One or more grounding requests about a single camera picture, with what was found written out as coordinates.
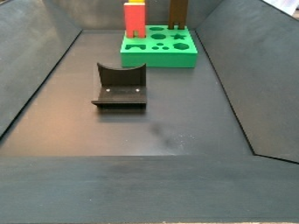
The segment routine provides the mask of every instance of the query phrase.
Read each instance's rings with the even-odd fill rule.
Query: brown block
[[[179,30],[184,29],[187,11],[188,11],[188,0],[171,0],[170,21],[168,21],[170,30],[174,29],[174,26],[176,24],[179,25]]]

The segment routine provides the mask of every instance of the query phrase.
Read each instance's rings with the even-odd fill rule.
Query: red block
[[[126,3],[126,36],[132,39],[135,32],[138,37],[146,37],[146,4]]]

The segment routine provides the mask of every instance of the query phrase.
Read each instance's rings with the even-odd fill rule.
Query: star-shaped hole
[[[172,38],[174,39],[184,39],[186,38],[186,35],[182,35],[182,34],[175,34],[175,35],[172,35]]]

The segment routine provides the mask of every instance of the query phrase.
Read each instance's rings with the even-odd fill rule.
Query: green foam block
[[[127,38],[120,49],[123,67],[195,67],[198,50],[192,36],[184,30],[168,30],[167,25],[148,25],[146,38]]]

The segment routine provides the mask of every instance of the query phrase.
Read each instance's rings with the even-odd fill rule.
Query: black holder
[[[146,96],[146,64],[128,69],[114,69],[98,63],[102,89],[96,101],[99,107],[144,107]]]

